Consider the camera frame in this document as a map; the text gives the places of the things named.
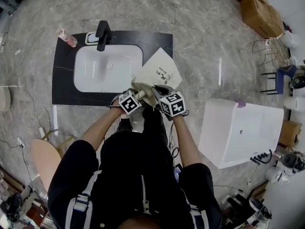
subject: sink drain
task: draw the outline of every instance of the sink drain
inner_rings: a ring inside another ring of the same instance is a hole
[[[113,63],[108,63],[107,64],[107,69],[108,70],[112,70],[114,68],[114,64]]]

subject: blue chair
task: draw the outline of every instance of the blue chair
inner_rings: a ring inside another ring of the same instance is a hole
[[[289,66],[285,66],[282,68],[278,68],[276,72],[273,73],[263,73],[262,75],[275,75],[275,77],[268,77],[268,79],[275,80],[275,89],[272,90],[264,90],[261,93],[265,92],[276,92],[276,93],[268,93],[267,95],[275,95],[275,94],[283,94],[284,93],[284,76],[288,75],[290,78],[293,78],[297,67],[292,64]]]

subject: white sink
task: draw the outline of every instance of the white sink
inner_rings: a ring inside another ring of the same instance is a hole
[[[76,53],[74,85],[85,93],[121,93],[142,68],[143,53],[135,45],[86,46]]]

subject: black countertop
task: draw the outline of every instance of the black countertop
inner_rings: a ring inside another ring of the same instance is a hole
[[[77,51],[85,44],[86,33],[73,35],[77,46],[57,40],[52,79],[52,104],[107,106],[119,93],[83,93],[74,86],[74,63]],[[146,31],[113,31],[111,45],[136,45],[143,52],[143,65],[159,49],[173,57],[173,35]]]

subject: sleeve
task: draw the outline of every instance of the sleeve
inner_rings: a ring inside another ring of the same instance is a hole
[[[85,190],[98,167],[95,150],[88,142],[78,140],[68,148],[48,190],[48,209],[58,228],[64,228],[70,200]]]
[[[193,164],[182,169],[179,186],[191,205],[205,210],[210,229],[221,227],[221,211],[214,196],[210,169],[204,164]]]

